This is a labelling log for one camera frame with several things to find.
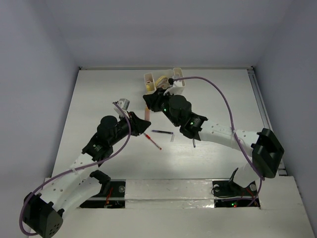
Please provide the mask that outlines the pink highlighter marker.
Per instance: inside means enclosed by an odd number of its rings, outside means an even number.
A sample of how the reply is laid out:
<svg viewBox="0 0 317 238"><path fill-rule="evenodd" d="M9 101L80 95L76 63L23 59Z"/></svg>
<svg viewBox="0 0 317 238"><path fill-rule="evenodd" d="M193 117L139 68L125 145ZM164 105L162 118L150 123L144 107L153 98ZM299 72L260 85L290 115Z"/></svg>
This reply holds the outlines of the pink highlighter marker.
<svg viewBox="0 0 317 238"><path fill-rule="evenodd" d="M150 121L150 114L151 114L150 109L149 109L147 106L145 106L145 110L144 110L144 120Z"/></svg>

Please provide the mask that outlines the patterned washi tape roll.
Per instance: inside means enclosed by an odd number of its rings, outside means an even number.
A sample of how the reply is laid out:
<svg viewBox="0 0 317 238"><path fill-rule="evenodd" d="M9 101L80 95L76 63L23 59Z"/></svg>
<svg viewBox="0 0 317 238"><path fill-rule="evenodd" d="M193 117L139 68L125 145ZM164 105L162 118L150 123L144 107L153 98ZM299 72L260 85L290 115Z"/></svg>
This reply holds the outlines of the patterned washi tape roll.
<svg viewBox="0 0 317 238"><path fill-rule="evenodd" d="M161 89L167 89L170 87L170 83L169 83L169 77L163 75L160 78L158 78L155 83L154 86L156 89L161 88Z"/></svg>

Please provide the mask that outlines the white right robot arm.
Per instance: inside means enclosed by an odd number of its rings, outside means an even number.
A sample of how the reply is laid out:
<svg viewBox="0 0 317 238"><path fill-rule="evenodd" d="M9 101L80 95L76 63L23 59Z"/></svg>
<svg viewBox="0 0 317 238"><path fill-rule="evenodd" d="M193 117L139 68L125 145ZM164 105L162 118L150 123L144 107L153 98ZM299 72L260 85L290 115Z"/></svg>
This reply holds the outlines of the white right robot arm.
<svg viewBox="0 0 317 238"><path fill-rule="evenodd" d="M232 173L227 184L231 193L240 194L258 179L275 178L284 148L272 130L254 132L223 126L192 112L192 105L184 96L166 94L161 89L143 95L143 99L149 110L162 112L183 136L242 152L247 163Z"/></svg>

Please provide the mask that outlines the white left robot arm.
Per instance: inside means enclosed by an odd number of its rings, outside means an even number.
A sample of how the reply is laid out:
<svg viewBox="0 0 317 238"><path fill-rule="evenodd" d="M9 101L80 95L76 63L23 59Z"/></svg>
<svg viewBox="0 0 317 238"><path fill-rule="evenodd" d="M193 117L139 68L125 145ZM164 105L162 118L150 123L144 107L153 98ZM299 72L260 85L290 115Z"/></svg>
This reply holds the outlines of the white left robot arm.
<svg viewBox="0 0 317 238"><path fill-rule="evenodd" d="M97 132L69 169L44 182L25 198L19 216L21 231L27 236L53 237L68 213L88 198L109 192L110 177L99 170L117 155L113 146L122 139L143 134L151 122L124 112L117 119L105 116Z"/></svg>

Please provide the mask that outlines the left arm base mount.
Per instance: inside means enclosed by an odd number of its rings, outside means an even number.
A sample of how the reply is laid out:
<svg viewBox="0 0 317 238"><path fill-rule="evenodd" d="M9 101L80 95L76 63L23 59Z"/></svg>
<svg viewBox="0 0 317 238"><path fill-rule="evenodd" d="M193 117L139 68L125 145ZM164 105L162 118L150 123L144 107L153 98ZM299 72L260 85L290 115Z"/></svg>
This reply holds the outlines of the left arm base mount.
<svg viewBox="0 0 317 238"><path fill-rule="evenodd" d="M108 185L103 185L100 192L83 202L80 208L125 208L125 180L111 180Z"/></svg>

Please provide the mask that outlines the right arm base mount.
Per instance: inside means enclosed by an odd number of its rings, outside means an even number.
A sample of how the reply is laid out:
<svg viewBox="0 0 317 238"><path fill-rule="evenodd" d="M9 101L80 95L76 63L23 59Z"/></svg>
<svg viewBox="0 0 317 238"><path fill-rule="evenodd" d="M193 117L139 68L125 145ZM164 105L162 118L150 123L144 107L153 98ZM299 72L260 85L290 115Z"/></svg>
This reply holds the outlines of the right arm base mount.
<svg viewBox="0 0 317 238"><path fill-rule="evenodd" d="M214 180L212 182L211 194L214 196L215 208L260 208L258 190L254 181L246 188L233 182L237 170L234 170L229 180Z"/></svg>

